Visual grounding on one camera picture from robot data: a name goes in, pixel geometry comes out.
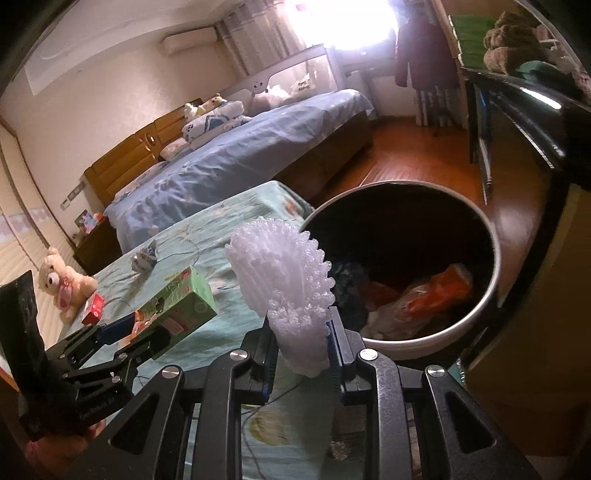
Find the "wooden headboard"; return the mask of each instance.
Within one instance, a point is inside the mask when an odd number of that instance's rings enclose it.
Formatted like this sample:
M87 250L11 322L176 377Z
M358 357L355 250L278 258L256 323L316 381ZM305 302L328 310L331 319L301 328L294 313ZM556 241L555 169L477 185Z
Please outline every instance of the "wooden headboard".
M198 98L191 103L203 102ZM120 189L157 163L166 145L181 137L185 124L183 108L184 105L128 136L84 171L104 206L113 201Z

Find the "white mesh sponge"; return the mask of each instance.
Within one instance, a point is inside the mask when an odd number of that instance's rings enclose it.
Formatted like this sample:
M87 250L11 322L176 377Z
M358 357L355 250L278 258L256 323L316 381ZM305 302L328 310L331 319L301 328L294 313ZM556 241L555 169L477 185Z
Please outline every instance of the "white mesh sponge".
M328 368L326 320L335 301L330 262L310 233L283 220L259 218L241 225L226 245L249 308L269 318L288 366L315 377Z

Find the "blue bedsheet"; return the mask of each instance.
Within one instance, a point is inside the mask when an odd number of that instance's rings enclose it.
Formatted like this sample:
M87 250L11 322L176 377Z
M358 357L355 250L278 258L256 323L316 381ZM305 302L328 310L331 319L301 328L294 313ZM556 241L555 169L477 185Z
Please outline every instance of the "blue bedsheet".
M355 90L325 93L257 115L178 160L105 210L128 252L165 228L271 180L372 105Z

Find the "light blue bedspread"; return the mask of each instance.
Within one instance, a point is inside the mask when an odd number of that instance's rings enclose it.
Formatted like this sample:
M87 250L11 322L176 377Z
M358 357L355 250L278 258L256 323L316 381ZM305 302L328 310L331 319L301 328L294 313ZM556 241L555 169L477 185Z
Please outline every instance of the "light blue bedspread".
M236 275L224 255L231 233L243 222L259 216L285 219L299 226L312 212L311 206L291 190L270 181L222 203L207 208L155 236L158 263L149 275L131 270L129 252L95 275L98 292L105 298L103 320L113 321L141 307L167 281L189 265L195 266L213 291L218 315L183 339L157 361L139 367L134 391L166 365L184 370L209 365L215 358L239 347L244 334L259 328L262 320L249 310ZM77 318L62 337L82 327ZM116 345L103 347L87 366L113 358ZM335 391L327 372L303 378L279 360L271 399L258 411L244 410L242 421L242 467L246 480L360 479L361 466L327 458L335 404ZM196 422L191 428L189 455ZM188 480L189 470L185 471Z
M355 90L325 93L257 115L105 210L123 252L204 208L271 180L372 105Z

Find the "nightstand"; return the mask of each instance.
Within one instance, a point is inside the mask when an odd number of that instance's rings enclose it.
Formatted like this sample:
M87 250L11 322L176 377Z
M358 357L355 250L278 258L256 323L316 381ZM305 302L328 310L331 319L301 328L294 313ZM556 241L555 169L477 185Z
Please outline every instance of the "nightstand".
M94 275L121 256L117 233L106 218L82 240L74 252L74 259L86 274Z

